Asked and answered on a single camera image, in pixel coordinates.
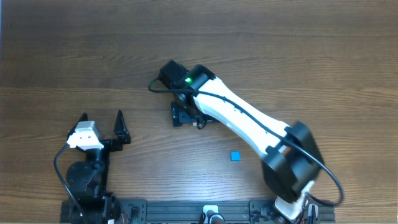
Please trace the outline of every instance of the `wooden surface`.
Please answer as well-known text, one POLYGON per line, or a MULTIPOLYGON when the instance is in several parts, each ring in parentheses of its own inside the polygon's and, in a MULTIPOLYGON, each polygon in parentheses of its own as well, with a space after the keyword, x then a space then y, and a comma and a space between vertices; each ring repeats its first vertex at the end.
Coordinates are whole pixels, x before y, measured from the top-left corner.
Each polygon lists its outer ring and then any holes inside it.
MULTIPOLYGON (((2 3, 0 222, 57 222, 53 158, 82 112, 132 144, 108 190, 148 200, 274 198, 256 153, 228 128, 173 128, 147 91, 168 60, 214 71, 269 116, 316 137, 346 200, 339 222, 396 222, 397 1, 12 1, 2 3), (230 162, 240 151, 241 162, 230 162)), ((60 167, 83 159, 67 151, 60 167)), ((313 193, 336 199, 322 174, 313 193)))

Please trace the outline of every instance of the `blue block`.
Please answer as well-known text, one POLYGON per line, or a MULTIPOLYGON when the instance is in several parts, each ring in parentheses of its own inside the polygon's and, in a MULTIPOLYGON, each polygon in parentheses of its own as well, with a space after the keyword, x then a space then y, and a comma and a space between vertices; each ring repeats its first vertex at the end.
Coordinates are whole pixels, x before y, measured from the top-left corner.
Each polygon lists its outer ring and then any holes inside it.
POLYGON ((240 152, 231 152, 231 161, 240 161, 241 153, 240 152))

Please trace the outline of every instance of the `robotic arm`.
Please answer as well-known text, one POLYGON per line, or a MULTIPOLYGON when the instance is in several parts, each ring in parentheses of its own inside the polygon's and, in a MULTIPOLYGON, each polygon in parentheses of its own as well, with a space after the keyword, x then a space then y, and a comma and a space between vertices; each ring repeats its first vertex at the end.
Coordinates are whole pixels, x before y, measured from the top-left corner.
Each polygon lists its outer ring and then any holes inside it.
POLYGON ((189 71, 171 60, 160 69, 159 77, 149 85, 149 90, 174 93, 179 105, 172 103, 174 126, 196 120, 200 128, 208 120, 219 121, 243 138, 262 160, 264 180, 278 196, 274 207, 292 223, 301 214, 321 168, 337 181, 341 190, 338 203, 342 201, 341 185, 323 165, 320 151, 306 125, 296 122, 290 127, 261 113, 235 95, 206 67, 197 65, 189 71), (169 90, 153 90, 156 80, 169 90), (190 119, 181 119, 180 114, 190 119))

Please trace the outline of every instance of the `green light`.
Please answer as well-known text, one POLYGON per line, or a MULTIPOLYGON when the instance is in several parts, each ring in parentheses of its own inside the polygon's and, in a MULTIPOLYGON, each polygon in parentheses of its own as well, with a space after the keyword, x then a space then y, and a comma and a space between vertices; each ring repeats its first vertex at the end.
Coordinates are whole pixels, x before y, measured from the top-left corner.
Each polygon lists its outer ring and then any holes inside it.
POLYGON ((186 81, 187 83, 191 83, 191 82, 192 82, 192 79, 191 79, 190 77, 188 77, 188 78, 185 79, 185 81, 186 81))

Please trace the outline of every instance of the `blue cube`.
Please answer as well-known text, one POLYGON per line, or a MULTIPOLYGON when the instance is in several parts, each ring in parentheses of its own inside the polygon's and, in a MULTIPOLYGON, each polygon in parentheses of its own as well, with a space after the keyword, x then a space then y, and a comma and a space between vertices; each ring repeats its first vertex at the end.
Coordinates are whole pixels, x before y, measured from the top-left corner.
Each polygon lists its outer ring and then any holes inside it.
POLYGON ((240 161, 241 153, 240 152, 231 152, 231 161, 240 161))

